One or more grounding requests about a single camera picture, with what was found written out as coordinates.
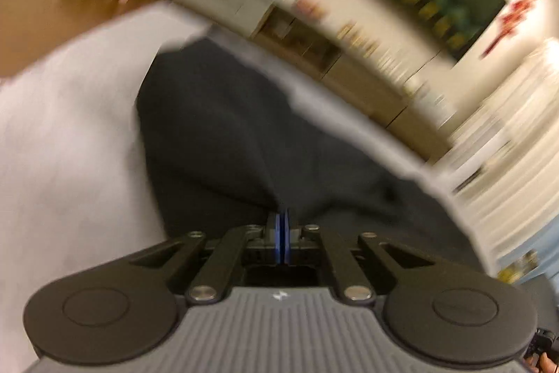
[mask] wooden floor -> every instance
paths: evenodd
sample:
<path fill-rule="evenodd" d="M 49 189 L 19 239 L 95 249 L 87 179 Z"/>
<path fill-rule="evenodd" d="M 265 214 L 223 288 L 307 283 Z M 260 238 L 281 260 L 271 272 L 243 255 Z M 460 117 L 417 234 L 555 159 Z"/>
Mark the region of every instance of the wooden floor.
<path fill-rule="evenodd" d="M 0 78 L 12 76 L 58 45 L 155 0 L 0 0 Z"/>

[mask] gray ribbed surface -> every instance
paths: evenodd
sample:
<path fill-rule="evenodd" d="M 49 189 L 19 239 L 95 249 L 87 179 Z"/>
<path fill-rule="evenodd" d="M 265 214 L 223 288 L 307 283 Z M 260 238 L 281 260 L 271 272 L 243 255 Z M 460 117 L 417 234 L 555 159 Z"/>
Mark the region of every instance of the gray ribbed surface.
<path fill-rule="evenodd" d="M 190 310 L 174 335 L 135 360 L 86 368 L 43 359 L 28 373 L 442 373 L 385 335 L 370 310 L 325 288 L 234 288 Z M 524 373 L 517 363 L 487 372 Z"/>

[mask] white sheet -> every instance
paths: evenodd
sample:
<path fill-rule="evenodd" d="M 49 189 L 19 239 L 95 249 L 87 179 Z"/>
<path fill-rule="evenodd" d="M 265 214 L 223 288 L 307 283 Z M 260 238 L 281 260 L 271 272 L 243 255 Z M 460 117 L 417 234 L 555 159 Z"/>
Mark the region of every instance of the white sheet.
<path fill-rule="evenodd" d="M 34 291 L 164 238 L 133 102 L 161 45 L 208 27 L 159 3 L 78 37 L 0 86 L 0 372 L 20 373 L 36 359 L 21 321 Z M 467 228 L 454 199 L 384 130 L 284 62 L 218 35 L 277 81 L 303 116 L 420 181 Z M 494 272 L 489 260 L 487 267 Z"/>

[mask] logo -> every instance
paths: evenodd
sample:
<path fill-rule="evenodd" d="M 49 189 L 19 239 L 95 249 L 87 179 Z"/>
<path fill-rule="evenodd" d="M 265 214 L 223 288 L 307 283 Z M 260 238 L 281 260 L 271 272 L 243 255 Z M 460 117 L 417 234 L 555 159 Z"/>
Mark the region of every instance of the logo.
<path fill-rule="evenodd" d="M 272 297 L 281 302 L 282 300 L 287 299 L 289 297 L 289 294 L 287 294 L 287 292 L 285 291 L 279 290 L 272 294 Z"/>

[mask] blue component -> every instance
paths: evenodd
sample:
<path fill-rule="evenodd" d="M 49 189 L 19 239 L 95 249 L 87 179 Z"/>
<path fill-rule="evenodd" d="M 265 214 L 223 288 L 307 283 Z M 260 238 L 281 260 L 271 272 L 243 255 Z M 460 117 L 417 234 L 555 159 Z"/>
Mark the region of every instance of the blue component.
<path fill-rule="evenodd" d="M 289 214 L 283 213 L 283 263 L 289 264 L 290 262 L 290 247 L 291 247 L 291 234 L 289 230 Z"/>
<path fill-rule="evenodd" d="M 276 214 L 276 229 L 274 232 L 274 239 L 275 239 L 275 243 L 276 243 L 276 264 L 281 264 L 282 258 L 281 258 L 281 251 L 282 251 L 282 242 L 281 242 L 281 237 L 282 237 L 282 216 L 281 214 Z"/>

